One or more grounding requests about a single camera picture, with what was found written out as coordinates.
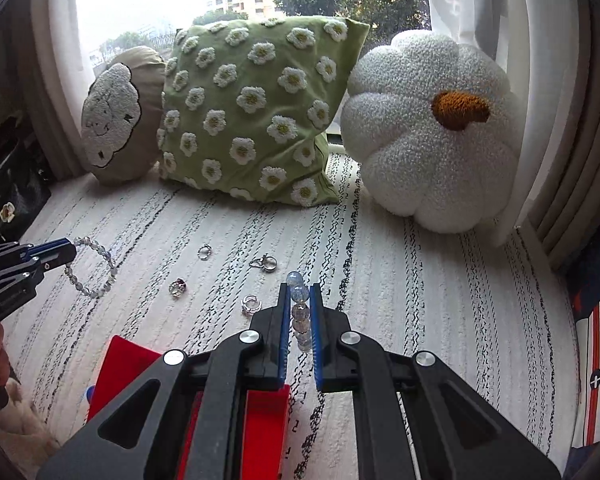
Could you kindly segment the black bag with flower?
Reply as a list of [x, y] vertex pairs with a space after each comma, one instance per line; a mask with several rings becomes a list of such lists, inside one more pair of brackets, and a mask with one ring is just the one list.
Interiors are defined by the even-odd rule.
[[50, 198], [55, 177], [27, 115], [0, 125], [0, 244], [20, 240]]

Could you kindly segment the small silver ear cuff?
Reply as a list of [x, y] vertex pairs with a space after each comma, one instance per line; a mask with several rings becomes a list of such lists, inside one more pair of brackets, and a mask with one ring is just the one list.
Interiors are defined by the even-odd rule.
[[242, 314], [251, 318], [262, 308], [262, 302], [257, 296], [248, 295], [242, 300]]

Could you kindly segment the white red blue fabric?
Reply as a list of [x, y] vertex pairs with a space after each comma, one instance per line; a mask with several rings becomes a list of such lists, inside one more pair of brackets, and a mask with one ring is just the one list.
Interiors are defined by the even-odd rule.
[[600, 479], [600, 266], [574, 295], [579, 397], [566, 479]]

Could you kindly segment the green daisy pillow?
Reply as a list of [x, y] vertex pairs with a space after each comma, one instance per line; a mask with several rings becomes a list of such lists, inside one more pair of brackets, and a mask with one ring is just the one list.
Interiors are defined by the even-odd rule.
[[338, 16], [179, 30], [157, 129], [161, 177], [248, 202], [335, 203], [326, 130], [369, 30]]

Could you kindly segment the white pumpkin plush pillow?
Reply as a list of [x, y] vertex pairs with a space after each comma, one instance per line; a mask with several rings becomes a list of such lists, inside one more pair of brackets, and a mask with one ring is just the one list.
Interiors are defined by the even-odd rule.
[[524, 114], [490, 56], [406, 30], [360, 58], [348, 93], [343, 145], [381, 207], [437, 233], [468, 231], [504, 210]]

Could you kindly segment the white curtain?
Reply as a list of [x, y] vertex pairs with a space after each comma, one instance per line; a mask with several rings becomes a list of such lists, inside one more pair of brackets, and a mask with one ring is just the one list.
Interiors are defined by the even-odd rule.
[[579, 61], [577, 0], [428, 0], [431, 27], [479, 48], [506, 73], [522, 110], [513, 191], [493, 233], [528, 219], [565, 136]]

